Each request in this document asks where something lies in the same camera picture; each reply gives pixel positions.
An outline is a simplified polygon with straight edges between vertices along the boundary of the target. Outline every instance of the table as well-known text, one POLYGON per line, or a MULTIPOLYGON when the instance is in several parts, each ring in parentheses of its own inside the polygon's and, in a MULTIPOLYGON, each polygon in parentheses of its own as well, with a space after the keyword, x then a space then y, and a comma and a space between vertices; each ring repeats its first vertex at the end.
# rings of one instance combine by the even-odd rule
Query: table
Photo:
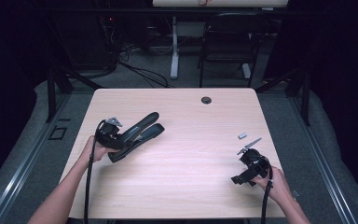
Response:
MULTIPOLYGON (((254 148, 281 167, 255 91, 252 89, 100 89, 90 102, 62 173, 69 172, 87 139, 103 119, 116 117, 120 133, 151 112, 165 131, 122 161, 106 156, 94 163, 89 218, 244 218, 260 217, 264 191, 236 185, 231 177, 246 166, 237 153, 254 148), (204 104, 202 97, 212 101, 204 104), (238 135, 248 136, 239 139, 238 135)), ((82 218, 86 175, 70 217, 82 218)), ((267 217, 283 217, 268 200, 267 217)))
MULTIPOLYGON (((153 7, 286 7, 288 0, 153 0, 153 7)), ((171 79, 178 78, 179 52, 177 47, 177 20, 172 18, 171 79)), ((250 76, 248 64, 242 67, 245 77, 250 76)))

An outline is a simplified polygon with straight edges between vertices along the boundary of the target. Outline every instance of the chair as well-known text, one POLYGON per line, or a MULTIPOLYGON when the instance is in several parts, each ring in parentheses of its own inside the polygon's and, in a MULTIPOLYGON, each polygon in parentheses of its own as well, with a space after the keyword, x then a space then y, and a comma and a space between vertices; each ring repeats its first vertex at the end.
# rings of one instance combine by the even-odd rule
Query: chair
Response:
POLYGON ((247 87, 251 87, 260 42, 269 28, 269 20, 261 14, 221 13, 212 16, 203 32, 200 51, 200 88, 204 79, 204 63, 251 64, 247 87))

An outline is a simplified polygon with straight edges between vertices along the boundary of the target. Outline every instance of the gray floor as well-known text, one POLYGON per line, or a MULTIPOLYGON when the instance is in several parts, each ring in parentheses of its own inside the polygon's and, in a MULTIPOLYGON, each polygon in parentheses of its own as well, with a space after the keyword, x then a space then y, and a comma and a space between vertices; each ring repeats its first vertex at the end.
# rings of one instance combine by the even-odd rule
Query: gray floor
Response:
MULTIPOLYGON (((187 40, 181 45, 176 80, 169 79, 171 51, 161 54, 134 50, 127 63, 162 74, 176 88, 197 88, 199 48, 190 43, 187 40)), ((269 41, 261 50, 253 88, 263 84, 261 77, 272 45, 273 41, 269 41)), ((216 71, 238 73, 224 66, 210 67, 207 71, 212 76, 216 71)), ((93 81, 106 88, 152 88, 142 77, 121 65, 112 74, 93 81)), ((35 89, 38 99, 34 113, 0 171, 0 223, 25 223, 58 184, 92 96, 92 90, 83 83, 77 80, 72 83, 75 91, 71 95, 58 92, 58 114, 50 124, 45 123, 48 117, 46 82, 35 89), (64 138, 49 140, 56 126, 66 129, 64 138)), ((298 116, 297 98, 285 97, 284 87, 282 83, 258 97, 289 184, 302 193, 298 201, 312 223, 358 223, 358 185, 340 159, 334 130, 319 99, 314 94, 310 97, 311 126, 306 127, 298 116), (319 165, 320 161, 325 161, 327 169, 319 165)), ((268 218, 268 223, 285 223, 285 220, 268 218)))

